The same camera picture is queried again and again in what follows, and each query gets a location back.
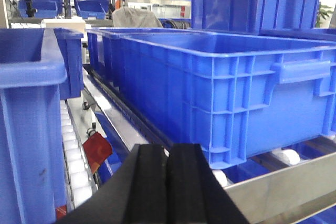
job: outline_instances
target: orange item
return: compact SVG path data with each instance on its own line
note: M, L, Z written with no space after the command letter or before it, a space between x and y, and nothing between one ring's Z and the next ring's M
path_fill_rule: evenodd
M100 165L112 154L110 143L96 132L83 144L92 173L95 173Z
M57 220L63 218L65 215L67 215L66 205L56 208L56 219Z
M120 8L120 0L117 0L115 2L115 9L119 9Z

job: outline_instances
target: potted plant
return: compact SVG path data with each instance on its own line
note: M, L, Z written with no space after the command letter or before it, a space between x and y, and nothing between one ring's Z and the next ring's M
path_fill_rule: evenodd
M328 5L322 5L322 3L320 2L315 27L320 27L323 20L329 18L330 14L333 13L333 11L328 9L331 9L331 7Z

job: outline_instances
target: metal shelf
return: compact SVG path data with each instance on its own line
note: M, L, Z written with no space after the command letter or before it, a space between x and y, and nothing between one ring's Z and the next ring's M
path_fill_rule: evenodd
M112 27L113 21L110 19L84 19L86 24L91 26Z
M187 0L126 0L128 3L171 5L171 6L190 6Z
M83 75L86 91L122 139L126 152L134 144L151 142L140 133L146 134L145 129L130 123L137 121L127 111L120 112L118 99L107 95L111 91L104 84L85 70ZM253 160L272 172L224 188L251 224L295 223L336 205L336 142L321 137L305 144L325 150L326 155L295 166L270 153L258 155Z
M10 23L28 23L28 24L41 24L43 18L12 18ZM85 19L86 24L91 26L106 26L112 27L113 21L109 19Z

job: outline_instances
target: crate rim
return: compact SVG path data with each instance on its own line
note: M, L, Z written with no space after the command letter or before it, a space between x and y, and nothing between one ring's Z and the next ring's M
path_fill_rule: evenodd
M193 54L198 57L204 58L232 58L232 57L241 57L241 56L257 56L257 55L265 55L265 54L287 54L287 53L300 53L300 52L314 52L314 51L330 51L336 49L336 44L330 41L320 41L320 43L325 44L325 46L315 46L315 47L307 47L307 48L300 48L300 49L278 49L278 50L263 50L263 51L248 51L248 52L233 52L233 53L213 53L213 52L201 52L197 50L185 49L182 47L176 46L168 46L165 44L154 43L151 41L146 41L142 39L132 38L131 35L121 35L120 38L131 40L134 42L139 42L142 44L148 44L155 47L161 47L165 49L175 50L179 52L185 52L187 54ZM263 36L263 38L268 39L281 39L281 40L296 40L296 41L306 41L306 42L317 42L316 40L309 40L309 39L293 39L293 38L275 38L271 36Z
M49 86L55 84L62 84L66 78L65 64L63 60L62 53L59 47L54 46L50 42L56 40L55 32L52 28L37 28L43 29L43 40L41 46L41 59L38 61L31 62L14 62L5 63L2 65L2 70L0 71L0 89L7 88L18 88L18 87L36 87L36 86ZM34 73L33 75L38 76L40 72L43 72L44 77L37 78L37 80L20 79L12 82L10 76L13 72L17 72L17 68L20 68L22 72Z

